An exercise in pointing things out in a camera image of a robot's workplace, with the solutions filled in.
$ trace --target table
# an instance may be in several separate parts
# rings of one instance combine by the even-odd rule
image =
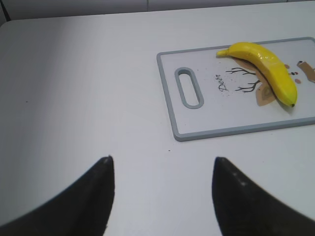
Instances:
[[[12,21],[0,28],[0,224],[113,155],[107,236],[219,236],[216,156],[315,218],[315,126],[177,142],[159,52],[315,36],[315,2]]]

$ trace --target banana tip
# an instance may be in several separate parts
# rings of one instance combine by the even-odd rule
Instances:
[[[227,50],[222,50],[217,52],[217,57],[224,57],[227,55]]]

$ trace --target banana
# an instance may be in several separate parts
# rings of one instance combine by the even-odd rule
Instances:
[[[276,97],[285,105],[294,107],[297,100],[295,83],[283,62],[268,49],[255,43],[235,43],[217,57],[232,56],[248,60],[266,77]]]

